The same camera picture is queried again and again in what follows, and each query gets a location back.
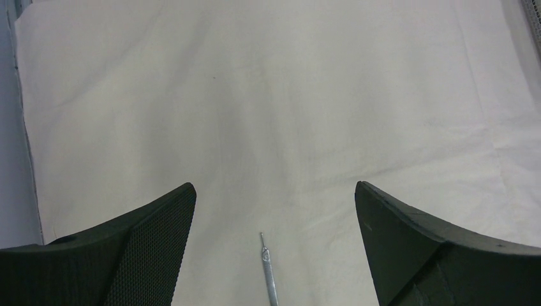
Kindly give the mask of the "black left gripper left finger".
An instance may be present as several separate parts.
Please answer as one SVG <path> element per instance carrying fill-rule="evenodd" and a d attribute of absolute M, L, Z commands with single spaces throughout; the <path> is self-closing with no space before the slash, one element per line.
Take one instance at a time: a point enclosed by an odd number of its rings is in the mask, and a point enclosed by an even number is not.
<path fill-rule="evenodd" d="M 47 245 L 1 250 L 2 305 L 170 305 L 196 205 L 185 183 Z"/>

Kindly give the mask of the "beige wrapping cloth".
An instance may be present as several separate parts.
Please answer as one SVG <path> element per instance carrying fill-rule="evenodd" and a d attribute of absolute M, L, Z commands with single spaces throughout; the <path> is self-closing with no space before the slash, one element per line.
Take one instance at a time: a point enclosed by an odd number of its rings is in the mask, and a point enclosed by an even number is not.
<path fill-rule="evenodd" d="M 15 24 L 43 239 L 191 182 L 174 305 L 376 305 L 365 180 L 540 245 L 519 1 L 37 1 Z"/>

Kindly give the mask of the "steel scalpel handle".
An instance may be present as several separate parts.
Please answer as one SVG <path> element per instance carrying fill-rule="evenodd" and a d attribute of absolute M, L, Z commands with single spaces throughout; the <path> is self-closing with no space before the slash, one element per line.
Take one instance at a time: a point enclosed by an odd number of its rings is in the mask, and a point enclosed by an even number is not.
<path fill-rule="evenodd" d="M 270 251 L 265 245 L 263 233 L 260 232 L 260 240 L 262 243 L 261 259 L 263 265 L 263 273 L 265 277 L 265 284 L 267 288 L 267 293 L 269 296 L 270 306 L 278 306 L 278 294 L 276 290 L 276 283 L 274 280 L 274 274 L 272 271 L 272 261 Z"/>

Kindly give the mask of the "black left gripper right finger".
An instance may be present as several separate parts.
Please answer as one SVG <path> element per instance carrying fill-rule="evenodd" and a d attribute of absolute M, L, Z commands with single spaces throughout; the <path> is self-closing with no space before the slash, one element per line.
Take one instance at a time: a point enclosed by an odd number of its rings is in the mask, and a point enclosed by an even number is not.
<path fill-rule="evenodd" d="M 366 181 L 355 189 L 380 305 L 539 305 L 540 249 L 481 235 Z"/>

